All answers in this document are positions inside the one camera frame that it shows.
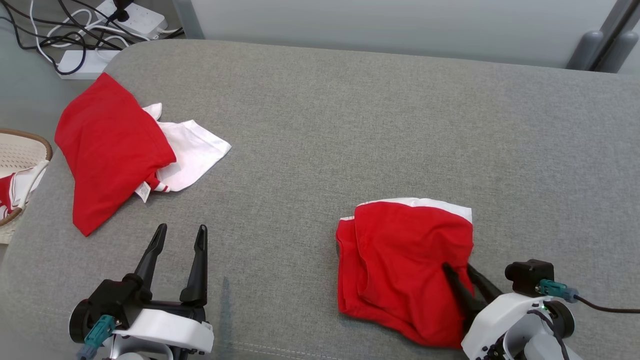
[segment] gray fabric surface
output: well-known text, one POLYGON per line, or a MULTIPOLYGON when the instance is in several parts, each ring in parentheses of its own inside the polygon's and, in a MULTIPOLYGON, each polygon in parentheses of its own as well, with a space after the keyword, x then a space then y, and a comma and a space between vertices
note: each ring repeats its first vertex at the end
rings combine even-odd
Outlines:
MULTIPOLYGON (((463 359, 338 313, 338 219, 405 196, 473 208, 470 262, 505 291, 504 267, 537 258, 593 302, 640 307, 638 79, 185 40, 128 48, 107 72, 142 106, 162 102, 163 121, 195 119, 233 148, 180 193, 132 197, 89 238, 57 153, 0 277, 0 304, 34 340, 73 354, 71 310, 134 270, 166 222, 159 300, 177 300, 209 227, 215 359, 463 359)), ((570 309, 567 344, 584 359, 637 357, 637 316, 570 309)))

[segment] woven basket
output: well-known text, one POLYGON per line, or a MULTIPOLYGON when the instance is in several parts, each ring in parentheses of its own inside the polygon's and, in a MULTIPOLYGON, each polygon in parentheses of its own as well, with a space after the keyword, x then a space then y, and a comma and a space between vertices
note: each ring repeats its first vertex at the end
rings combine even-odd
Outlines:
MULTIPOLYGON (((51 145, 41 136, 23 131, 0 128, 0 178, 30 167, 38 167, 33 181, 51 160, 51 145)), ((20 214, 26 205, 26 194, 18 208, 0 220, 0 243, 8 244, 20 222, 20 214)))

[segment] folded red cloth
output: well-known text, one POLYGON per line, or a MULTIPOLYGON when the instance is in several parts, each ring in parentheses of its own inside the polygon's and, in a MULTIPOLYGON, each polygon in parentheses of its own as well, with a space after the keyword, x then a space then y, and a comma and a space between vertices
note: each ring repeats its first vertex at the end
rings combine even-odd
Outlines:
POLYGON ((133 95, 102 74, 60 117, 56 144, 76 180, 73 221, 88 236, 175 155, 133 95))
POLYGON ((338 307, 422 345, 460 348, 463 316, 442 271, 449 263, 472 291, 470 209, 429 199, 358 206, 336 233, 338 307))

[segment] red cloth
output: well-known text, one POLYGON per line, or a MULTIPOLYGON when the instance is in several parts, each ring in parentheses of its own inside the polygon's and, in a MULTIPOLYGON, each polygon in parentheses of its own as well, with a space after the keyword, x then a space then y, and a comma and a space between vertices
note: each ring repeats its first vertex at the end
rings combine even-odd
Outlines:
POLYGON ((442 271, 449 263, 472 291, 472 224, 445 209, 380 201, 341 220, 338 307, 412 341, 460 348, 463 317, 442 271))
POLYGON ((56 144, 76 180, 73 221, 88 236, 175 155, 156 121, 102 74, 62 113, 56 144))

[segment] gray floor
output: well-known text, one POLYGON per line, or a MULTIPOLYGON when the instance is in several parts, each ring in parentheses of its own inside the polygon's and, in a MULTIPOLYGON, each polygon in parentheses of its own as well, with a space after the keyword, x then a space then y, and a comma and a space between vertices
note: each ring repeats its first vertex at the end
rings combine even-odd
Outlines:
MULTIPOLYGON (((28 13, 29 0, 8 0, 20 11, 28 13)), ((89 0, 92 6, 101 0, 89 0)), ((70 11, 78 5, 68 3, 70 11)), ((172 0, 136 0, 136 3, 162 13, 167 18, 169 28, 179 27, 179 21, 173 9, 172 0)), ((62 21, 65 16, 56 1, 36 0, 34 16, 41 19, 62 21)), ((0 15, 6 16, 0 7, 0 15)), ((30 29, 30 22, 16 18, 19 25, 30 29)), ((50 27, 39 26, 39 33, 47 33, 50 27)), ((24 45, 33 45, 33 37, 21 36, 24 45)), ((62 51, 46 49, 48 54, 59 60, 62 51)), ((13 27, 0 20, 0 127, 28 131, 44 136, 55 147, 53 138, 60 113, 65 106, 91 81, 62 80, 45 58, 34 51, 25 51, 18 47, 13 27)), ((0 264, 6 252, 6 245, 0 245, 0 264)), ((68 334, 51 334, 68 336, 68 334)), ((59 354, 38 346, 37 340, 23 338, 15 333, 4 319, 0 304, 0 359, 11 360, 70 360, 74 354, 59 354)))

